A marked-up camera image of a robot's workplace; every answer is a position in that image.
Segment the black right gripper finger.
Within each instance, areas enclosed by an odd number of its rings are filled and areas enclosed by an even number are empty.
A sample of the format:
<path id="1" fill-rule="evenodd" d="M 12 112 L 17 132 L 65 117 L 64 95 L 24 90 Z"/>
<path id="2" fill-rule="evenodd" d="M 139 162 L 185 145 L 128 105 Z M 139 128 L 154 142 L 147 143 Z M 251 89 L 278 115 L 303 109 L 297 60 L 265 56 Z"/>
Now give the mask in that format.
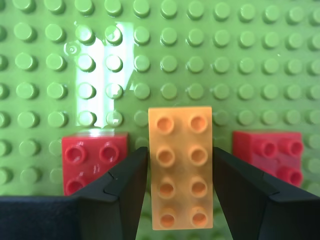
<path id="1" fill-rule="evenodd" d="M 235 240 L 318 240 L 320 198 L 213 148 L 213 188 Z"/>
<path id="2" fill-rule="evenodd" d="M 148 149 L 140 147 L 69 196 L 3 196 L 3 240 L 133 240 L 140 221 Z"/>

